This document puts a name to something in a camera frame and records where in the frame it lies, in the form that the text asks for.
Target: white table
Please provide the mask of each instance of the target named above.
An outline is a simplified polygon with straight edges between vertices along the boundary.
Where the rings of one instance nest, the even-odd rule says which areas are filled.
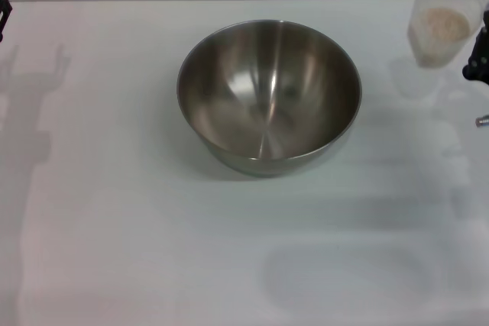
[[[482,326],[489,88],[416,68],[412,0],[19,3],[0,44],[0,325]],[[329,161],[217,162],[176,76],[204,36],[279,18],[350,54]]]

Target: metal mixing bowl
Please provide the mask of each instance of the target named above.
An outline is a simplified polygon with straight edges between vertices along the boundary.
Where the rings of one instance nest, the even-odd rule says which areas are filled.
[[[324,34],[249,21],[190,52],[177,95],[185,119],[222,162],[274,176],[309,162],[348,130],[361,83],[348,54]]]

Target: clear container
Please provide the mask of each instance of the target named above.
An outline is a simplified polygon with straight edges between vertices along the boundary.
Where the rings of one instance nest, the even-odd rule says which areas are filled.
[[[477,31],[487,0],[415,0],[408,38],[421,67],[448,64]]]

